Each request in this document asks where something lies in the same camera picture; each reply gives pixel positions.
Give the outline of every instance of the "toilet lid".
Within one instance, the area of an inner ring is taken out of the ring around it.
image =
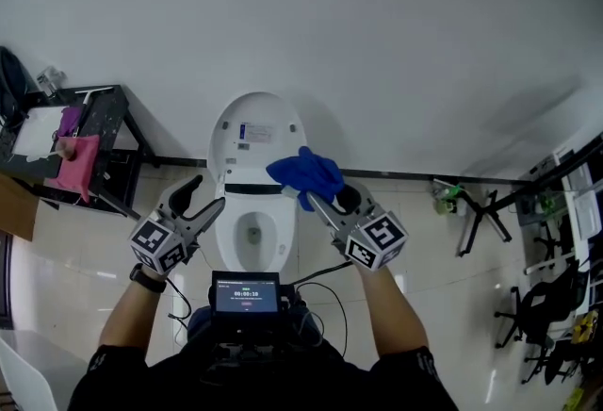
[[[218,118],[207,167],[216,182],[231,169],[230,174],[241,176],[245,183],[263,184],[255,181],[262,172],[243,170],[265,169],[278,159],[296,155],[305,144],[302,121],[287,100],[270,92],[250,92],[237,97]]]

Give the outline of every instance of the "office chair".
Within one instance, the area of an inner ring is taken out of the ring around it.
[[[540,282],[523,299],[519,296],[519,288],[511,288],[511,293],[515,296],[517,313],[495,312],[495,318],[513,319],[513,327],[509,334],[502,344],[497,342],[495,347],[497,349],[505,347],[518,330],[519,334],[514,337],[514,340],[522,340],[523,335],[526,334],[529,344],[552,348],[555,344],[546,334],[549,324],[565,321],[569,313],[579,307],[586,293],[588,274],[585,272],[586,275],[579,276],[578,266],[576,260],[568,263],[567,269],[555,281]],[[544,301],[532,305],[536,297],[544,297]]]
[[[576,374],[580,364],[586,359],[583,355],[585,345],[572,344],[571,340],[561,340],[557,342],[555,349],[548,353],[548,349],[543,347],[538,357],[526,357],[524,362],[537,361],[536,367],[531,371],[528,379],[522,379],[521,384],[529,382],[532,377],[539,374],[545,368],[545,383],[548,386],[555,377],[562,376],[562,382],[568,377]],[[564,362],[572,364],[566,370],[562,370]]]
[[[572,229],[570,226],[569,218],[567,215],[563,216],[562,221],[558,227],[560,238],[559,240],[554,239],[550,234],[550,228],[548,222],[540,222],[540,226],[546,230],[546,238],[536,237],[534,242],[540,242],[546,247],[545,260],[551,260],[555,258],[555,247],[562,248],[562,255],[569,254],[574,246],[572,240]],[[548,266],[550,269],[555,267],[555,264]]]

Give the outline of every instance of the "toilet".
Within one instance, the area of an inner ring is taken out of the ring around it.
[[[266,167],[306,144],[302,122],[269,92],[237,97],[212,131],[207,167],[226,205],[214,223],[229,271],[280,271],[295,237],[297,200],[284,196]]]

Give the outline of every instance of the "black bag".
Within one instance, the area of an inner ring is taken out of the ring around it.
[[[0,116],[7,130],[16,129],[27,118],[24,99],[28,85],[21,61],[0,46]]]

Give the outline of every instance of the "purple cloth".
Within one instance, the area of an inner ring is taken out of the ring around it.
[[[60,119],[57,136],[71,136],[79,123],[79,117],[82,114],[81,107],[65,107],[61,111],[63,116]]]

